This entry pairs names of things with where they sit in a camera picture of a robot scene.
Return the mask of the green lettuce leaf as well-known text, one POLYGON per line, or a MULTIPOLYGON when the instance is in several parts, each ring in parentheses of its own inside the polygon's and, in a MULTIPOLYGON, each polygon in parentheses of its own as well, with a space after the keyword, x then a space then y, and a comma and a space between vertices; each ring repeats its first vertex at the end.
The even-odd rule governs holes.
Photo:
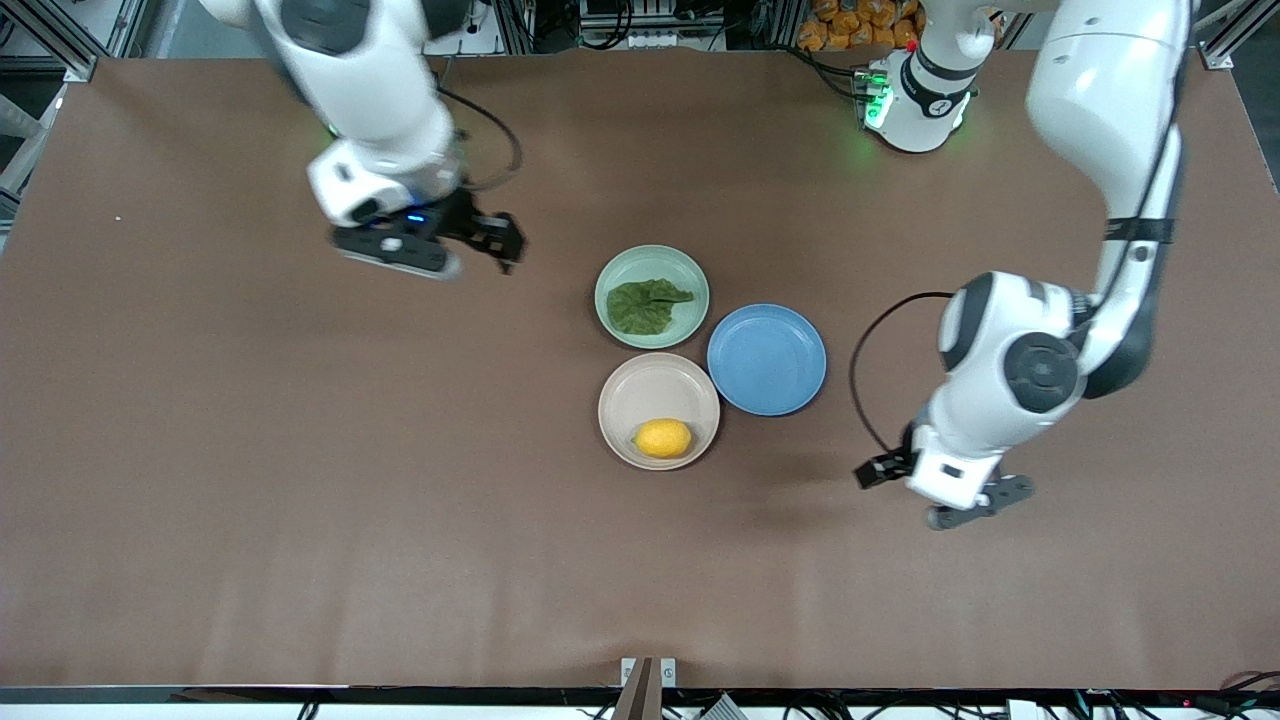
POLYGON ((608 291, 605 314, 620 333, 662 334, 672 322, 673 307, 694 299, 694 292, 668 279, 634 281, 608 291))

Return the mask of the yellow lemon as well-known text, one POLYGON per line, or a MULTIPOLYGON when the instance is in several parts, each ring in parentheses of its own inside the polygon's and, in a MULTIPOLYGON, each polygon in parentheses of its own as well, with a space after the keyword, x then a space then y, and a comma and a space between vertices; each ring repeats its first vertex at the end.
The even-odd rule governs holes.
POLYGON ((632 442, 637 451, 655 460, 684 457, 694 445, 690 427, 675 418, 657 418, 643 423, 632 442))

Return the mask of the blue round plate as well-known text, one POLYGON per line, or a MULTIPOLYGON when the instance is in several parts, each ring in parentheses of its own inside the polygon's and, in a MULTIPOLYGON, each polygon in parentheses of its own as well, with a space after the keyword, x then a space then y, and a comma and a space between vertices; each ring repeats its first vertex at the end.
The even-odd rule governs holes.
POLYGON ((707 370, 719 395, 756 416, 803 410, 827 377, 826 343, 803 314, 778 304, 739 307, 713 329, 707 370))

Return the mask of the light green round plate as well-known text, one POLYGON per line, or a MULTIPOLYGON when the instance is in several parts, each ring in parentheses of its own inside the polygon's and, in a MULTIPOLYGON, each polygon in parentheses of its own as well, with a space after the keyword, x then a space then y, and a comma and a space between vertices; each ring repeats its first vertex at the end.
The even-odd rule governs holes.
POLYGON ((710 286, 698 263, 687 254, 664 245, 641 245, 612 258, 596 278, 594 290, 596 316, 605 332, 617 341, 641 350, 668 348, 692 337, 710 307, 710 286), (607 319, 605 296, 618 284, 634 281, 668 279, 695 293, 691 302, 673 307, 672 322, 662 334, 623 334, 607 319))

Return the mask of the beige round plate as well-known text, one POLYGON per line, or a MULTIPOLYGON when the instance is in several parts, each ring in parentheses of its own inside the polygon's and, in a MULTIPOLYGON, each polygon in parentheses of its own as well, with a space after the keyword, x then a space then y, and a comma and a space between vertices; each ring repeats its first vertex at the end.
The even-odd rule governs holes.
POLYGON ((694 361, 652 352, 620 365, 605 380, 596 405, 608 447, 627 464, 649 471, 685 468, 704 455, 721 428, 721 401, 710 377, 694 361), (636 446, 649 421, 681 421, 690 436, 673 457, 653 457, 636 446))

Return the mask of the bag of orange items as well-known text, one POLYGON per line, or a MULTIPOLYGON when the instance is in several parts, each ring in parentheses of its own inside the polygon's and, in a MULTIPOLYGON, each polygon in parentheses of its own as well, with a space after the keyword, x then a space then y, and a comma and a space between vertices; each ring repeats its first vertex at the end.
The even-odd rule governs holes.
POLYGON ((795 45, 809 53, 868 45, 911 50, 925 23, 919 0, 809 0, 795 45))

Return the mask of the metal bracket at table edge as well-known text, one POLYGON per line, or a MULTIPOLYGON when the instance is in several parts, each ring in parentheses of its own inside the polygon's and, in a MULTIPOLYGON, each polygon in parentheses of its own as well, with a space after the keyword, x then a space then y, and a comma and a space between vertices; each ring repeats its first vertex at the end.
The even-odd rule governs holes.
POLYGON ((622 660, 622 689, 613 703, 609 720, 669 720, 663 693, 673 689, 677 664, 672 657, 637 657, 622 660))

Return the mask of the aluminium frame profile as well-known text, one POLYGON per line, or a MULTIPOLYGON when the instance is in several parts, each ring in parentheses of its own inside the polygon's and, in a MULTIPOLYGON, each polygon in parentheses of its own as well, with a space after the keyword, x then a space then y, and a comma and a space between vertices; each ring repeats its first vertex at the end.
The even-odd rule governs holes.
POLYGON ((142 53, 157 0, 0 0, 0 72, 86 82, 96 61, 142 53))
POLYGON ((1231 54, 1280 12, 1280 0, 1226 0, 1201 17, 1192 33, 1206 70, 1230 70, 1231 54))

